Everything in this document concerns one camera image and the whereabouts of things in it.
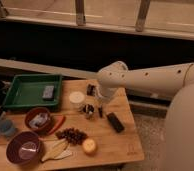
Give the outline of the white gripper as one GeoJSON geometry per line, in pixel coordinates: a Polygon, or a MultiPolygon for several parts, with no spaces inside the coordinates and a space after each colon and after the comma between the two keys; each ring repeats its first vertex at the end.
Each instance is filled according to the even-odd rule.
{"type": "Polygon", "coordinates": [[[98,86],[96,89],[96,97],[101,104],[109,103],[114,98],[116,91],[116,88],[98,86]]]}

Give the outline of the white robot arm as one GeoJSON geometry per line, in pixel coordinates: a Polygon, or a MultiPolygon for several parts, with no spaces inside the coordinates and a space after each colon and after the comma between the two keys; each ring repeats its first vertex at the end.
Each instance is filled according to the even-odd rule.
{"type": "Polygon", "coordinates": [[[170,98],[160,171],[194,171],[194,63],[130,70],[117,61],[100,69],[97,81],[103,100],[119,87],[170,98]]]}

